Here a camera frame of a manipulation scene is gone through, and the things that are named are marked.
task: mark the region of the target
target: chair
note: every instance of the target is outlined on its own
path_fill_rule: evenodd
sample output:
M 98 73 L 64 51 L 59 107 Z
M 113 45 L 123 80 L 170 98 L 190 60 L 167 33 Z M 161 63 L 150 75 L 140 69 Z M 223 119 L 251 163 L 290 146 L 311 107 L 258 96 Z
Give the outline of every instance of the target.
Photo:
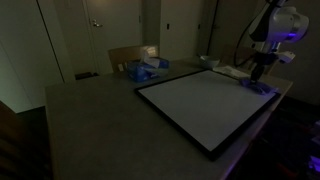
M 16 179 L 51 178 L 49 154 L 49 148 L 0 101 L 0 174 Z
M 122 69 L 126 70 L 127 62 L 140 59 L 142 50 L 146 50 L 149 54 L 149 57 L 159 56 L 159 48 L 157 45 L 130 46 L 110 49 L 109 58 L 111 61 L 113 72 L 120 72 L 122 71 Z
M 225 45 L 221 54 L 221 63 L 227 64 L 227 65 L 231 65 L 234 67 L 234 63 L 233 63 L 233 56 L 234 56 L 234 52 L 236 51 L 236 46 L 232 46 L 232 45 Z M 237 63 L 241 63 L 244 60 L 250 58 L 253 54 L 256 53 L 256 50 L 252 49 L 252 48 L 248 48 L 248 47 L 239 47 L 238 51 L 237 51 Z M 253 61 L 253 58 L 251 58 L 250 60 L 248 60 L 244 65 L 241 66 L 241 68 L 243 69 L 248 69 L 249 71 L 252 71 L 255 67 L 256 63 Z M 265 68 L 264 74 L 270 74 L 272 69 L 274 68 L 274 66 L 276 65 L 276 63 L 273 63 L 269 66 L 267 66 Z

